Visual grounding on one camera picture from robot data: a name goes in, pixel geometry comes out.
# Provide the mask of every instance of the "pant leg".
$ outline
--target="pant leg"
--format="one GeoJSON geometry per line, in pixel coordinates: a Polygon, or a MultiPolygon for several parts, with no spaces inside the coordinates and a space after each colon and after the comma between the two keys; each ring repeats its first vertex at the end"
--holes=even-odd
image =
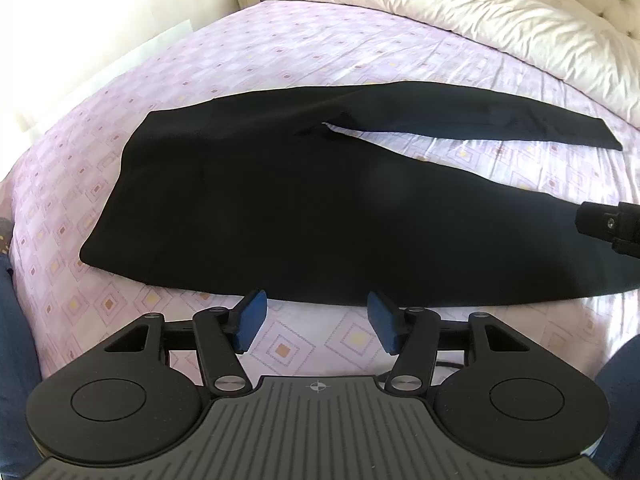
{"type": "Polygon", "coordinates": [[[26,401],[42,380],[31,329],[18,304],[11,263],[0,253],[0,474],[31,472],[41,457],[26,423],[26,401]]]}
{"type": "Polygon", "coordinates": [[[628,341],[596,377],[609,401],[609,425],[593,461],[614,478],[640,465],[640,336],[628,341]]]}

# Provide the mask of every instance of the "bed sheet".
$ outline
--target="bed sheet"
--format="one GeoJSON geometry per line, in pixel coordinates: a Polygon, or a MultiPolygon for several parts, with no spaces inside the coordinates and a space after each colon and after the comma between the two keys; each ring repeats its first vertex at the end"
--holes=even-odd
{"type": "MultiPolygon", "coordinates": [[[[263,2],[116,78],[49,130],[8,177],[5,189],[16,222],[10,253],[15,286],[44,376],[146,312],[189,319],[197,310],[238,300],[146,286],[78,258],[117,180],[123,146],[148,112],[256,89],[398,80],[488,88],[601,117],[625,151],[393,132],[346,134],[576,203],[639,201],[638,131],[558,79],[451,32],[384,12],[263,2]]],[[[224,263],[224,254],[210,257],[224,263]]],[[[447,319],[466,319],[473,309],[438,310],[447,319]]],[[[637,291],[485,310],[589,375],[638,332],[637,291]]],[[[364,309],[285,301],[269,302],[266,322],[241,357],[254,383],[263,374],[379,373],[393,360],[364,309]]],[[[172,366],[198,380],[193,352],[172,355],[172,366]]]]}

